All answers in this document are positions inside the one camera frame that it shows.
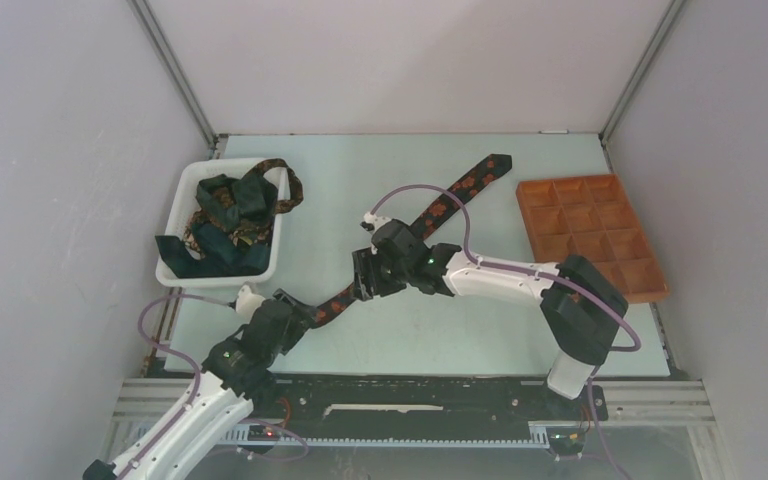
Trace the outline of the black orange floral tie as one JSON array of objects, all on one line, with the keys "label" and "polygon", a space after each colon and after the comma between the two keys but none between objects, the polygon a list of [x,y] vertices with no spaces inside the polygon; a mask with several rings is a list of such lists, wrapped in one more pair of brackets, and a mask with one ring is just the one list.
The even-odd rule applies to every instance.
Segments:
[{"label": "black orange floral tie", "polygon": [[[449,186],[446,193],[441,193],[428,205],[410,224],[411,231],[426,240],[461,209],[454,198],[466,205],[488,185],[506,175],[512,169],[512,162],[512,156],[508,154],[490,154],[479,161]],[[314,328],[324,327],[356,301],[352,289],[353,286],[349,284],[315,308]]]}]

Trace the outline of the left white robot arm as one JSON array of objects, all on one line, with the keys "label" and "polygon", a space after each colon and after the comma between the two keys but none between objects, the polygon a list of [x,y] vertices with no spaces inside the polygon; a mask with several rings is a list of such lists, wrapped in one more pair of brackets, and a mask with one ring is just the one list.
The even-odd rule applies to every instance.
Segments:
[{"label": "left white robot arm", "polygon": [[189,364],[192,381],[133,446],[110,462],[93,461],[84,478],[182,479],[232,426],[272,411],[277,384],[269,369],[315,327],[315,309],[282,290],[264,297],[248,285],[230,301],[210,302],[233,310],[241,326],[215,344],[202,363],[159,345]]}]

